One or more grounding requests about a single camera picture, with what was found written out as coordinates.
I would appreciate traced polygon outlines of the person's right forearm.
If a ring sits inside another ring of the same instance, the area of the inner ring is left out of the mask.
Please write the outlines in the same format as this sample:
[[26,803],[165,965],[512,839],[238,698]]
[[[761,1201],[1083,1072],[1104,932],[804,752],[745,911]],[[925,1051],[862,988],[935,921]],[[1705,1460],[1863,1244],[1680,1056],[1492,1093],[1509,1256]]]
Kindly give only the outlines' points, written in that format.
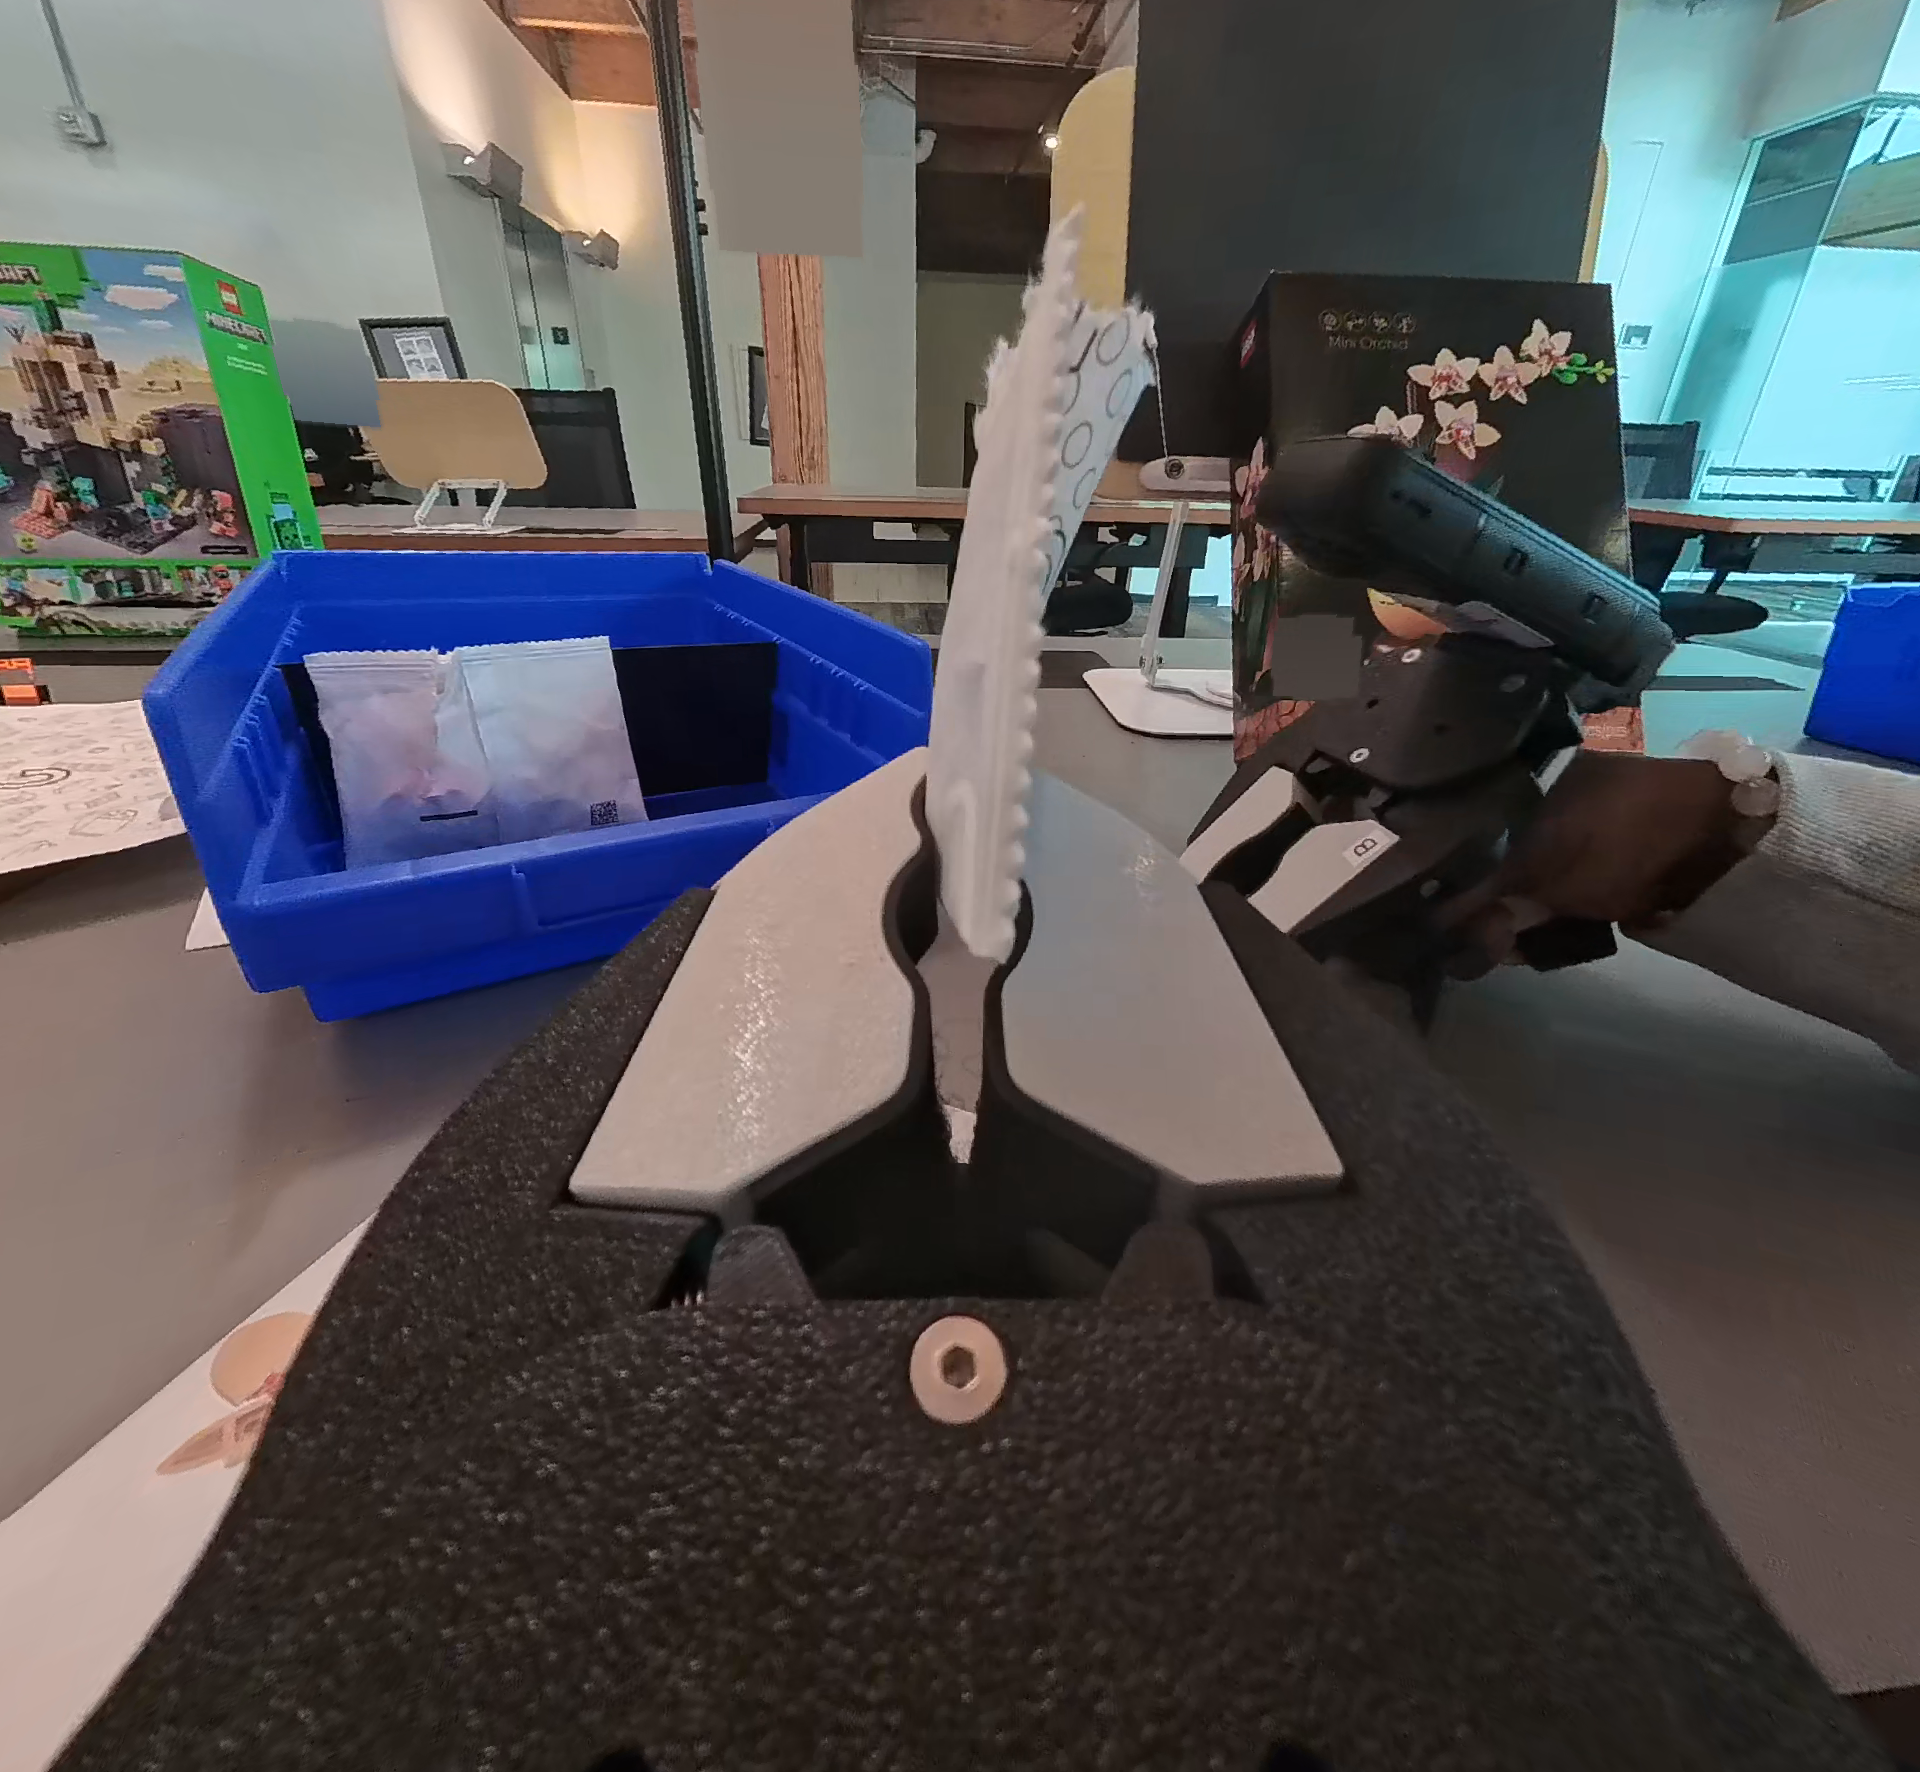
[[1867,1038],[1918,1072],[1918,779],[1736,740],[1744,855],[1685,911],[1635,931],[1667,957]]

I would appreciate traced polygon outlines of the green toy set box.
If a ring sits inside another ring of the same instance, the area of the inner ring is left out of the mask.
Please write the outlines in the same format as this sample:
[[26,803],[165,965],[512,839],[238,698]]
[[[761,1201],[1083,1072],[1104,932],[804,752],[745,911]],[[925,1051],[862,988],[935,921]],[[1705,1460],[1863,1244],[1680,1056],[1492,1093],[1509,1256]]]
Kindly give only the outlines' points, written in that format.
[[2,244],[2,625],[179,635],[321,523],[257,284]]

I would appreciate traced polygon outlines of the crumpled white paper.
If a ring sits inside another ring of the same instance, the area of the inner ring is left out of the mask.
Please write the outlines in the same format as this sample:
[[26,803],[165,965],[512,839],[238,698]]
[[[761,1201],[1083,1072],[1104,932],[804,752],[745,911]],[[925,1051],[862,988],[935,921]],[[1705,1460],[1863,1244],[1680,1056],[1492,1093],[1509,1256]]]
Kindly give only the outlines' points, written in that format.
[[2,709],[2,878],[184,835],[135,701]]

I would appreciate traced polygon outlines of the grey desk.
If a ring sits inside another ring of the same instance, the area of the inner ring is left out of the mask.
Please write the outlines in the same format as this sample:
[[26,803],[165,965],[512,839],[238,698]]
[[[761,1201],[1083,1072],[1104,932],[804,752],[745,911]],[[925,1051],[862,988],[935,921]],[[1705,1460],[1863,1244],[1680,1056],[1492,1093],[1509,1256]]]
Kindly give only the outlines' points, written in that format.
[[[346,1024],[188,949],[184,840],[3,883],[3,1514],[372,1214],[584,972]],[[1639,942],[1428,1036],[1776,1614],[1916,1765],[1916,1079]]]

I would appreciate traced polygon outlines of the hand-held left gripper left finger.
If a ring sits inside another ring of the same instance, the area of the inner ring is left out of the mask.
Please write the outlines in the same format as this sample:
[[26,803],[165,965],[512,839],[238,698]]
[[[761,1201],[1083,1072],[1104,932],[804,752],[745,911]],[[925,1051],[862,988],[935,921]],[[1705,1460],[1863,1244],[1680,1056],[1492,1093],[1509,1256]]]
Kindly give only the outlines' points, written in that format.
[[921,859],[911,749],[724,873],[567,1181],[591,1208],[749,1217],[878,1119],[921,1050],[899,931]]

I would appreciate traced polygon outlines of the dark toy brick set box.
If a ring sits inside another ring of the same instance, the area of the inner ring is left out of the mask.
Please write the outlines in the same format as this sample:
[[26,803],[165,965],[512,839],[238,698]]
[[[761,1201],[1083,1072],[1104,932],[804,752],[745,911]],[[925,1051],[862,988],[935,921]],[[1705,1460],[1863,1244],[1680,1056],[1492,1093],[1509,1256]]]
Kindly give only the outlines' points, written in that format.
[[1284,619],[1382,635],[1380,585],[1322,575],[1255,513],[1300,440],[1385,440],[1630,577],[1612,293],[1561,280],[1272,272],[1219,364],[1233,468],[1233,754],[1306,711]]

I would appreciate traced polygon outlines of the orchid picture instruction booklet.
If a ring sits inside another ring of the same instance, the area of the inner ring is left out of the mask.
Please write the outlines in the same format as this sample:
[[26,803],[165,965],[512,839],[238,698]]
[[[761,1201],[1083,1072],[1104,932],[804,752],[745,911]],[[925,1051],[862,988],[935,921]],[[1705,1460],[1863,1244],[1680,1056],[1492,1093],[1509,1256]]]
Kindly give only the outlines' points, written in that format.
[[2,1523],[2,1765],[50,1768],[247,1476],[361,1220]]

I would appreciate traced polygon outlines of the wooden post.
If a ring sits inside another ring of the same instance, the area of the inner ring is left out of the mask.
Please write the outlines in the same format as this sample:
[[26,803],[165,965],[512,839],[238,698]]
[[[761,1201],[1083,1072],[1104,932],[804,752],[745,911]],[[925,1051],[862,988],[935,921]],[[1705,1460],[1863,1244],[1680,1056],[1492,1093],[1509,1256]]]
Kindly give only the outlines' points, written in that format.
[[825,486],[829,376],[825,269],[813,256],[756,256],[773,484]]

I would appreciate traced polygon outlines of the metal lift door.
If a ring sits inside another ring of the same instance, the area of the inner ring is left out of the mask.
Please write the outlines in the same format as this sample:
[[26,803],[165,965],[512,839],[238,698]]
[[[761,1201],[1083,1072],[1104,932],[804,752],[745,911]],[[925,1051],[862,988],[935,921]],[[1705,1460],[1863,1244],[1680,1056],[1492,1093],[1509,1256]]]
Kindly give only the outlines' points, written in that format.
[[516,202],[496,200],[496,209],[528,387],[591,390],[563,234]]

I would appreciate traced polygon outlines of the black vertical pole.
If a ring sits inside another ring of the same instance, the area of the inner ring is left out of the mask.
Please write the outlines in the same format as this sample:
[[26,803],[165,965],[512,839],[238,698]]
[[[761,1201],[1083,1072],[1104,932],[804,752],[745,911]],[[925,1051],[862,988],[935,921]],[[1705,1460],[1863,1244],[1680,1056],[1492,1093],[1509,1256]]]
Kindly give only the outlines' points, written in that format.
[[736,559],[726,434],[717,403],[697,157],[677,0],[643,0],[658,114],[658,152],[686,350],[708,558]]

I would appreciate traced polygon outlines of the tan board on clear stand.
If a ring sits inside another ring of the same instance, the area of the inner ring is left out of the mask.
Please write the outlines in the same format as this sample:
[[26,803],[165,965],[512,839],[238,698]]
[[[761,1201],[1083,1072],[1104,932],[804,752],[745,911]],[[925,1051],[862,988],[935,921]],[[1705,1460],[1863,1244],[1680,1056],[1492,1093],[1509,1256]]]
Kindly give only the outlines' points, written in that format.
[[387,480],[418,494],[409,531],[422,536],[508,536],[510,491],[540,489],[546,461],[518,394],[456,377],[376,379],[364,431]]

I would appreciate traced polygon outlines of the blue plastic bin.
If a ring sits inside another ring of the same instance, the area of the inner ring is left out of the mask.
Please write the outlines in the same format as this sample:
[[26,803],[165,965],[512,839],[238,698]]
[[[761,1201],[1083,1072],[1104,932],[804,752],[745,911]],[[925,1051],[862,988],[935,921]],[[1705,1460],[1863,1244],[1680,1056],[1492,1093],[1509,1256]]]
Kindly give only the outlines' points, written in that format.
[[1836,609],[1805,736],[1918,763],[1918,584],[1853,587]]
[[[348,870],[308,656],[603,637],[646,824]],[[932,652],[701,553],[300,552],[146,685],[251,988],[340,1021],[605,957],[782,824],[925,747]]]

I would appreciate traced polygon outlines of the black panel with tan frame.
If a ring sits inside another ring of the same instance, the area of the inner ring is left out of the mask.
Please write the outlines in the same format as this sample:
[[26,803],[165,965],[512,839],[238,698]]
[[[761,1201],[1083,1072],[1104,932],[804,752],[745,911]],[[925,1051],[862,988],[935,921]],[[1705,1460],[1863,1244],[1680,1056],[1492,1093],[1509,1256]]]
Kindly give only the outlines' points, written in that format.
[[1162,414],[1119,458],[1226,453],[1270,272],[1576,280],[1615,0],[1138,0],[1123,293]]

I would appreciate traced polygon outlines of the framed wall notice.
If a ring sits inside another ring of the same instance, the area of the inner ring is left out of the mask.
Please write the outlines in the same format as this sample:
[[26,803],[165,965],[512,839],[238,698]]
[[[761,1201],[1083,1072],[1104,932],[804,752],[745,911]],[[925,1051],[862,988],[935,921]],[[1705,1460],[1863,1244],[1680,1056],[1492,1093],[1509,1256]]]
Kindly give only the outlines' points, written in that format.
[[444,316],[361,319],[372,372],[380,381],[462,381],[467,366]]

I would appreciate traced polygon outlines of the white paper bag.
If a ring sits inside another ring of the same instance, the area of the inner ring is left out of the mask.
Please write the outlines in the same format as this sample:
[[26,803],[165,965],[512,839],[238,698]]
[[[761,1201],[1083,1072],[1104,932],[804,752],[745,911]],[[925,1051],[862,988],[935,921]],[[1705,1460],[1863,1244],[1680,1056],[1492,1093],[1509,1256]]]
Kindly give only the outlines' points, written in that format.
[[646,824],[603,635],[303,660],[345,867]]
[[1085,234],[1082,205],[1051,224],[1017,337],[989,359],[935,665],[925,765],[940,908],[932,1046],[961,1162],[981,1097],[988,976],[1010,960],[1019,919],[1044,609],[1154,381],[1150,314],[1083,293]]

